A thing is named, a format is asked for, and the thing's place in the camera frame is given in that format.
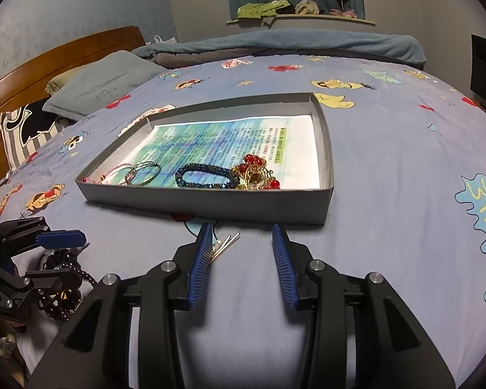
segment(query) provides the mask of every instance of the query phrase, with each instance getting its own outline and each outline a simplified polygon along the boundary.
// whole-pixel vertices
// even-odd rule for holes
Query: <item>pillow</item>
[[[51,96],[54,96],[54,94],[63,86],[65,86],[65,83],[67,83],[72,77],[74,77],[75,74],[83,67],[84,66],[74,67],[73,69],[67,70],[60,75],[53,77],[47,83],[47,86],[45,87],[45,92],[47,92]]]
[[[0,114],[0,131],[11,171],[69,126],[67,119],[41,110],[47,100],[28,103],[12,112]]]
[[[165,71],[128,51],[117,51],[79,70],[43,111],[78,121]]]

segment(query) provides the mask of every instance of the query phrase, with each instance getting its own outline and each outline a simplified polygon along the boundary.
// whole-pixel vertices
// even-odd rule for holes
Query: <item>wooden headboard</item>
[[[131,51],[145,44],[136,26],[107,30],[58,46],[22,64],[0,80],[0,114],[47,98],[45,87],[53,77],[97,61],[119,50]],[[9,170],[0,133],[0,179]]]

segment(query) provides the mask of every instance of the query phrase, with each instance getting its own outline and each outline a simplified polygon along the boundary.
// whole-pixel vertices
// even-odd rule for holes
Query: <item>paper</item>
[[[177,187],[175,172],[187,163],[231,168],[247,154],[267,162],[267,169],[281,189],[319,189],[319,169],[313,121],[310,115],[263,116],[232,121],[181,123],[156,126],[122,163],[157,162],[162,171],[147,186]],[[150,177],[141,170],[133,183]],[[126,170],[105,180],[121,184]],[[225,183],[225,177],[188,172],[184,180],[194,183]]]

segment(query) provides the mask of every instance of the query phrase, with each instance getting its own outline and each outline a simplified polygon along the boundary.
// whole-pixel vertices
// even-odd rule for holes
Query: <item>blue beaded bracelet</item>
[[[190,183],[186,182],[183,179],[183,176],[186,172],[205,172],[206,174],[213,174],[218,175],[220,177],[228,178],[228,183],[219,184],[219,183],[212,183],[212,184],[200,184],[200,183]],[[177,182],[178,187],[195,187],[200,189],[235,189],[239,185],[239,175],[228,169],[223,168],[216,165],[210,164],[185,164],[183,167],[180,167],[178,171],[175,173],[175,180]]]

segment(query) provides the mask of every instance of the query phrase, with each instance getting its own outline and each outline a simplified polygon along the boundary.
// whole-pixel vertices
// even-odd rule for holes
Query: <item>window sill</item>
[[[284,19],[326,19],[326,20],[340,20],[341,22],[362,23],[366,25],[376,26],[376,23],[372,20],[355,19],[355,18],[343,18],[342,16],[331,16],[329,14],[278,14],[276,18]],[[233,23],[256,21],[261,19],[234,19],[227,20],[226,24],[231,25]]]

